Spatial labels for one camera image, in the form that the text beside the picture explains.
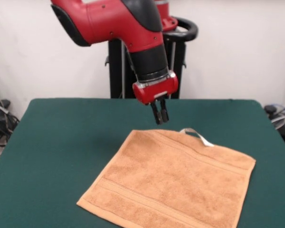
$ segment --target green table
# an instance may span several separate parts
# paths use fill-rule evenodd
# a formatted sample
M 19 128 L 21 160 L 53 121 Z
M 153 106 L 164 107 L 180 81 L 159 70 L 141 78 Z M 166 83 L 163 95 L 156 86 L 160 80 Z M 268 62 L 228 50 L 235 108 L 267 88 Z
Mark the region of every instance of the green table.
M 240 228 L 285 228 L 285 144 L 259 103 L 171 100 L 162 129 L 192 127 L 256 159 Z M 76 205 L 132 129 L 159 128 L 136 100 L 33 100 L 0 158 L 0 228 L 114 228 Z

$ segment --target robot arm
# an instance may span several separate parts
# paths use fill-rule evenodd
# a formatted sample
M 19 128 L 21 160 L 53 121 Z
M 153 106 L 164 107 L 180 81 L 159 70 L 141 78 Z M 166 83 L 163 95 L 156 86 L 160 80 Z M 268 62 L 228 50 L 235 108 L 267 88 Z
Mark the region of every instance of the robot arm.
M 157 124 L 169 120 L 165 97 L 178 89 L 176 75 L 169 71 L 163 44 L 161 17 L 153 0 L 51 0 L 52 9 L 68 35 L 88 47 L 120 39 L 127 47 L 137 76 L 136 98 L 151 105 Z M 157 111 L 156 100 L 161 101 Z

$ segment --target white backdrop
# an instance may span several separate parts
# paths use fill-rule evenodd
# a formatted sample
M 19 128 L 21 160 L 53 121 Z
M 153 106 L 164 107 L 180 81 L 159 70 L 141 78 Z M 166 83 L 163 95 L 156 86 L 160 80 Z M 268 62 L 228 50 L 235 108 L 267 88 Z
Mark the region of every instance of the white backdrop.
M 194 21 L 181 98 L 285 105 L 285 0 L 171 0 Z M 109 98 L 107 43 L 78 47 L 49 0 L 0 0 L 0 97 L 21 117 L 40 97 Z

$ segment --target towel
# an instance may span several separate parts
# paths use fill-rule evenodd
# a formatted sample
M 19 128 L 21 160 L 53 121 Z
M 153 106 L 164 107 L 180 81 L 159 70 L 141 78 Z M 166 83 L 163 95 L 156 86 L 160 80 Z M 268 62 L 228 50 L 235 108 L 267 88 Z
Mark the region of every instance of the towel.
M 256 160 L 186 131 L 133 130 L 77 205 L 124 228 L 237 227 Z

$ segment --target towel hanging loop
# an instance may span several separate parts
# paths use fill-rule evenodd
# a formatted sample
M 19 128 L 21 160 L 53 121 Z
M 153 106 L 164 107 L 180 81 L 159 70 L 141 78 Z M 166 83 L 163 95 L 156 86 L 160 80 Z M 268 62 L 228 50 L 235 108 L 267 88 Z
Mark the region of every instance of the towel hanging loop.
M 195 133 L 199 136 L 199 138 L 202 140 L 203 144 L 205 146 L 213 147 L 214 145 L 210 143 L 208 140 L 206 140 L 201 134 L 199 134 L 197 131 L 195 131 L 192 128 L 184 128 L 180 131 L 180 133 L 186 134 L 186 133 Z

